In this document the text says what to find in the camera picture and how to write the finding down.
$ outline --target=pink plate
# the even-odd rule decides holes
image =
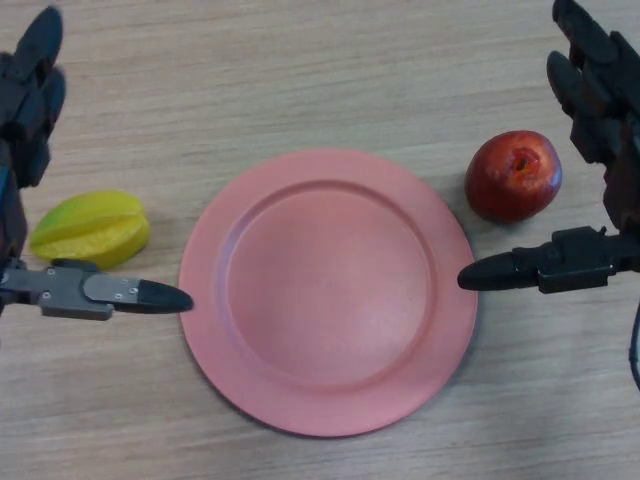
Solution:
[[[303,435],[369,432],[454,373],[477,295],[460,225],[424,182],[351,150],[266,162],[208,206],[183,258],[182,325],[213,385]]]

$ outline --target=wood grain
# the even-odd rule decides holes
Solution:
[[[44,1],[0,1],[11,49]],[[608,225],[602,171],[569,142],[547,54],[568,43],[551,0],[66,0],[69,95],[34,225],[70,194],[139,196],[149,247],[119,271],[175,283],[203,208],[273,155],[363,149],[411,168],[445,199],[482,257],[558,228]],[[583,5],[640,48],[637,0]],[[557,147],[554,203],[512,229],[465,204],[475,150],[508,129]],[[32,267],[41,267],[27,256]],[[469,355],[410,418],[339,441],[294,438],[224,403],[175,316],[106,324],[0,320],[0,478],[92,480],[637,479],[640,395],[627,343],[640,279],[544,297],[481,296]]]

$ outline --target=wooden table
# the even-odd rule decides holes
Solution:
[[[0,2],[12,49],[47,2]],[[71,194],[139,196],[148,248],[118,273],[175,283],[187,238],[246,168],[339,146],[411,168],[446,200],[475,255],[609,225],[602,169],[569,141],[545,62],[568,43],[551,0],[62,1],[68,100],[33,226]],[[640,48],[637,0],[583,5]],[[479,220],[461,184],[510,129],[555,144],[553,204],[515,228]],[[43,263],[27,255],[33,268]],[[637,479],[640,394],[627,348],[640,277],[543,296],[481,295],[468,358],[438,398],[358,438],[294,438],[232,410],[197,370],[176,316],[0,320],[0,478],[7,480]]]

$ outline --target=plate center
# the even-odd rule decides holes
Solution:
[[[379,374],[427,320],[421,243],[398,211],[355,187],[280,196],[241,232],[228,268],[236,328],[263,361],[301,383]]]

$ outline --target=red apple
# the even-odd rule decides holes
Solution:
[[[475,154],[465,178],[469,205],[502,224],[533,217],[555,198],[562,166],[551,142],[528,130],[506,132]]]

